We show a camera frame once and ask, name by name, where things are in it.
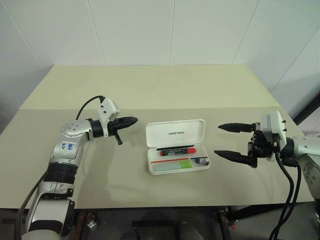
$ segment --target white wall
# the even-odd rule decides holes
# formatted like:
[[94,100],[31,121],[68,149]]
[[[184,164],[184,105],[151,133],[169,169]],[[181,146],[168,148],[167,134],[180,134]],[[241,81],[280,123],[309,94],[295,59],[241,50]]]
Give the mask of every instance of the white wall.
[[319,23],[319,0],[0,0],[0,132],[53,64],[246,63],[293,117]]

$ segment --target black cable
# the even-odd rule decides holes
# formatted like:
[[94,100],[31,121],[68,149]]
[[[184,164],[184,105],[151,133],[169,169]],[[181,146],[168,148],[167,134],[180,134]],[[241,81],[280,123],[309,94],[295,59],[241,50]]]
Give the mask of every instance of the black cable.
[[[287,170],[285,169],[284,165],[282,164],[281,159],[280,159],[280,153],[279,153],[278,151],[275,152],[275,159],[276,159],[276,162],[278,163],[280,169],[282,170],[282,172],[284,173],[284,175],[286,176],[286,178],[288,179],[289,184],[290,184],[290,190],[289,190],[288,197],[286,198],[285,204],[284,204],[284,206],[283,206],[283,209],[282,209],[282,212],[281,212],[281,215],[280,215],[278,224],[277,224],[277,226],[275,226],[275,232],[277,232],[278,226],[281,225],[281,222],[283,221],[284,216],[285,216],[286,211],[287,211],[287,208],[288,208],[288,206],[289,206],[289,204],[290,204],[290,200],[291,200],[292,195],[293,195],[293,193],[294,193],[294,187],[295,187],[295,185],[294,185],[294,181],[292,180],[290,174],[287,172]],[[274,231],[272,231],[272,233],[270,234],[269,240],[276,239],[276,238],[273,238],[273,232],[274,232]]]
[[296,206],[296,203],[297,203],[297,198],[298,198],[298,194],[299,194],[299,190],[300,190],[300,183],[301,183],[301,167],[299,164],[297,164],[296,167],[297,167],[297,180],[296,180],[296,187],[295,187],[295,191],[294,191],[294,195],[293,195],[293,199],[292,199],[292,204],[291,204],[290,209],[287,212],[286,216],[282,220],[282,222],[280,224],[278,224],[273,229],[271,236],[275,234],[274,239],[277,239],[281,226],[283,224],[285,224],[286,221],[289,219],[289,217],[290,217],[291,213],[293,212],[293,210]]
[[27,206],[27,203],[29,202],[32,194],[34,194],[35,190],[37,189],[37,187],[39,186],[41,181],[44,179],[46,173],[47,172],[45,172],[40,177],[38,182],[34,185],[34,187],[29,192],[28,196],[26,196],[24,202],[22,203],[21,207],[19,208],[18,212],[16,213],[15,222],[14,222],[14,240],[21,240],[21,219],[22,219],[23,212],[24,212],[24,210]]
[[78,120],[78,119],[79,119],[80,114],[81,114],[82,110],[85,108],[85,106],[86,106],[88,103],[90,103],[92,100],[95,100],[95,99],[100,99],[100,103],[102,103],[102,102],[105,100],[105,97],[102,96],[102,95],[98,95],[98,96],[94,96],[94,97],[90,98],[88,101],[86,101],[85,104],[83,104],[83,106],[80,108],[80,110],[79,110],[79,112],[78,112],[75,120]]

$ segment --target beige tabletop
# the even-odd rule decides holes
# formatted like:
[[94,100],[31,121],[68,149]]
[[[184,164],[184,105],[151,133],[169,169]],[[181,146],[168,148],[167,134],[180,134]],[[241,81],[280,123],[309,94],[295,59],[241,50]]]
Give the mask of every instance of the beige tabletop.
[[[123,67],[122,71],[120,68],[58,66],[46,76],[0,135],[0,182],[1,190],[5,193],[1,195],[0,208],[20,207],[46,170],[53,146],[59,138],[61,125],[73,120],[88,98],[97,94],[109,97],[109,93],[120,108],[119,117],[134,116],[139,121],[119,131],[123,145],[118,146],[113,137],[95,139],[87,144],[74,183],[72,199],[77,208],[285,202],[289,183],[276,162],[259,159],[258,167],[251,168],[228,161],[213,152],[231,150],[246,154],[247,143],[252,135],[226,132],[218,129],[218,125],[232,122],[254,123],[260,121],[262,115],[275,110],[280,110],[282,118],[287,121],[289,137],[302,135],[245,65],[130,66]],[[141,81],[139,91],[129,91],[133,85],[126,88],[129,79],[124,81],[126,78],[119,77],[121,74],[135,76],[135,82]],[[84,80],[88,76],[92,76],[89,82]],[[176,85],[174,76],[178,80],[187,79],[189,83],[194,78],[202,87]],[[168,95],[164,87],[167,80],[172,82]],[[76,89],[71,89],[71,85],[77,81],[79,83]],[[118,88],[119,85],[123,86],[124,93],[120,90],[110,91],[113,88],[107,87],[116,87],[116,82]],[[59,91],[57,86],[61,83],[64,85]],[[190,89],[191,93],[196,92],[197,95],[190,97]],[[97,104],[99,103],[92,103],[88,109],[94,109]],[[97,119],[97,113],[95,110],[85,110],[81,117]],[[146,144],[146,124],[189,119],[204,119],[206,122],[203,145],[211,159],[211,167],[203,171],[151,175],[147,163],[149,148]],[[297,170],[288,168],[288,171],[295,181]],[[307,185],[302,181],[298,201],[312,200]]]

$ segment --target red marker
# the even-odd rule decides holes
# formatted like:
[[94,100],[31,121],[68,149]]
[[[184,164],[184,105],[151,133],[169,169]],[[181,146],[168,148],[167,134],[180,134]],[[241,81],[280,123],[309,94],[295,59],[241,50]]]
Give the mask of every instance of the red marker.
[[179,154],[194,154],[196,152],[197,152],[197,149],[194,147],[179,148],[179,149],[162,150],[162,151],[160,151],[160,156],[179,155]]

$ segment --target open case lid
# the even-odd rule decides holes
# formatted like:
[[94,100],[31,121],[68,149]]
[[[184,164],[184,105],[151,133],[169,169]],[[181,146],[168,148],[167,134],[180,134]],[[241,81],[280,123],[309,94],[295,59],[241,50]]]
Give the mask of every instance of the open case lid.
[[157,149],[198,144],[204,140],[205,126],[203,119],[148,123],[146,144]]

